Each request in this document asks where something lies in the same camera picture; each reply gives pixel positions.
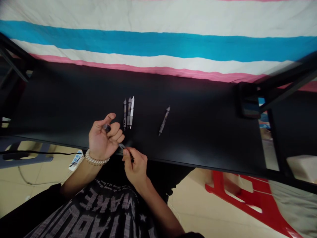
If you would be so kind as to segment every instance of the person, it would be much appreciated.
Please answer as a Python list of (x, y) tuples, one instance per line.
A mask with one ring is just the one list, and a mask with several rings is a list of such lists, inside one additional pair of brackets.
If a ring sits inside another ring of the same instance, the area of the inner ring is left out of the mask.
[(62, 186), (51, 186), (5, 215), (2, 237), (203, 237), (185, 233), (167, 206), (171, 189), (192, 168), (153, 161), (149, 170), (146, 155), (130, 147), (123, 158), (114, 156), (124, 140), (120, 124), (111, 124), (115, 117), (95, 121), (89, 132), (89, 156), (98, 164), (111, 159), (103, 166), (84, 159)]

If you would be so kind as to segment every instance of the hand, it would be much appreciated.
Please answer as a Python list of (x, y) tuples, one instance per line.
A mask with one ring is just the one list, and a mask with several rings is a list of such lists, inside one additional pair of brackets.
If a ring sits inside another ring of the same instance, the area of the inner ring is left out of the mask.
[[(95, 121), (89, 132), (90, 157), (96, 160), (108, 159), (118, 149), (118, 144), (124, 140), (120, 124), (111, 123), (116, 118), (115, 113), (109, 113), (105, 119)], [(103, 125), (108, 124), (111, 130), (106, 133)]]
[(147, 188), (149, 178), (146, 176), (146, 165), (148, 158), (135, 148), (127, 147), (123, 150), (124, 170), (128, 180), (132, 183), (138, 193)]

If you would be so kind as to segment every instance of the desk surface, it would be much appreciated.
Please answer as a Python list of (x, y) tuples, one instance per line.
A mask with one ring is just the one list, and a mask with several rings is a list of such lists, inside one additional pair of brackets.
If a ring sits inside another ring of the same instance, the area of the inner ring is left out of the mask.
[[(10, 123), (13, 135), (88, 148), (95, 120), (135, 97), (124, 144), (149, 159), (248, 175), (265, 161), (257, 120), (237, 116), (235, 84), (42, 62), (33, 72)], [(171, 105), (165, 128), (158, 131)]]

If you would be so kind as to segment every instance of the red plastic stool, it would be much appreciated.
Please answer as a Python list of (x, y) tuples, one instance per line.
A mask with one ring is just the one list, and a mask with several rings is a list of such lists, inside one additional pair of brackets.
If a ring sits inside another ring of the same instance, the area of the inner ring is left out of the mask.
[[(271, 194), (271, 189), (268, 180), (257, 178), (259, 180), (253, 179), (252, 177), (240, 175), (241, 178), (244, 178), (252, 182), (253, 191), (250, 193), (244, 189), (241, 189), (236, 197), (242, 199), (245, 203), (238, 201), (237, 199), (231, 197), (225, 192), (225, 183), (224, 183), (224, 174), (220, 171), (212, 171), (214, 187), (205, 184), (205, 188), (208, 192), (213, 193), (220, 197), (221, 199), (231, 203), (247, 214), (253, 216), (274, 230), (290, 237), (290, 238), (302, 238), (282, 217), (280, 214), (277, 204), (272, 195), (260, 193), (257, 191), (265, 192)], [(257, 212), (248, 205), (256, 206), (262, 209), (262, 213)]]

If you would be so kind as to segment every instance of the striped bed sheet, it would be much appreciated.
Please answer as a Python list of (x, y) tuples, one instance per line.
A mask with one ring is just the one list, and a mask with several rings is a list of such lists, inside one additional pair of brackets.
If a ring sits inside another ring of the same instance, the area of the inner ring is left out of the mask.
[(46, 61), (254, 82), (317, 50), (317, 1), (3, 0), (0, 32)]

